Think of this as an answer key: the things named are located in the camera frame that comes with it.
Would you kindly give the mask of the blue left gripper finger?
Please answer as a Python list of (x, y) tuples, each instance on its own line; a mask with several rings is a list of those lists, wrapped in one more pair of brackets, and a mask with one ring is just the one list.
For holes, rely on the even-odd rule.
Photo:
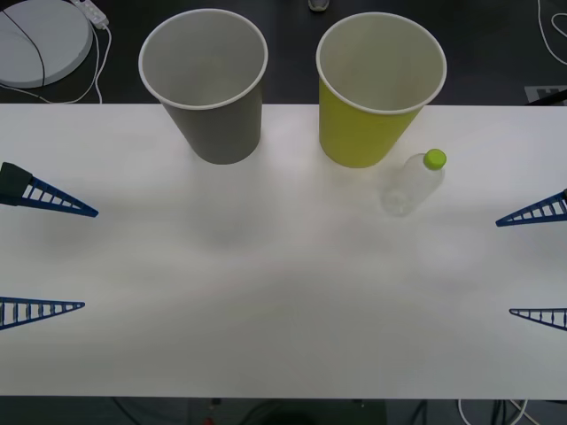
[(96, 209), (8, 162), (1, 165), (1, 204), (86, 217), (98, 216)]
[(1, 330), (42, 321), (82, 309), (84, 302), (1, 297)]

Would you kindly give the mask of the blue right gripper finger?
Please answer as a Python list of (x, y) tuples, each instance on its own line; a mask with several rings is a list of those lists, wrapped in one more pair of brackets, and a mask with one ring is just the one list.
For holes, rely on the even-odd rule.
[(566, 221), (566, 190), (527, 205), (495, 222), (499, 228), (525, 224)]
[(509, 309), (509, 313), (549, 328), (562, 331), (567, 329), (567, 310), (565, 308)]

